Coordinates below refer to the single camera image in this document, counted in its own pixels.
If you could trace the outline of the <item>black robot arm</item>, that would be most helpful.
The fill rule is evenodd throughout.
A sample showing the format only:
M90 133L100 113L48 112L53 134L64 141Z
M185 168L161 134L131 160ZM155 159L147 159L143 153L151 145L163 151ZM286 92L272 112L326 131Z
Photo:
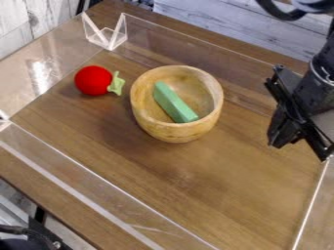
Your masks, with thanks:
M276 109L267 129L276 148L306 141L320 160L334 154L334 0L255 0L274 19L310 29L298 48L310 49L304 74L282 64L265 79Z

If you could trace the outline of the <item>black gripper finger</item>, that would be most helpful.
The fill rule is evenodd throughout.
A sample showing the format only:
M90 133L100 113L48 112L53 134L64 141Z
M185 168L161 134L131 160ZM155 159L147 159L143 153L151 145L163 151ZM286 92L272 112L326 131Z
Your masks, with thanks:
M323 162L334 153L334 140L328 138L311 121L302 124L302 134L314 154L319 161Z
M267 129L267 144L276 148L294 144L303 138L303 123L304 119L296 108L291 105L278 104Z

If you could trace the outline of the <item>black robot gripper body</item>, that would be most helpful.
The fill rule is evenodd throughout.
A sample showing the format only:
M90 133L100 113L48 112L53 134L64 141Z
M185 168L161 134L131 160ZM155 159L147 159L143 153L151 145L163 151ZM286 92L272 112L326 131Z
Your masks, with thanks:
M330 127L334 123L334 66L311 63L304 75L298 75L282 64L272 68L274 75L264 82L276 109L271 127L290 121L299 125Z

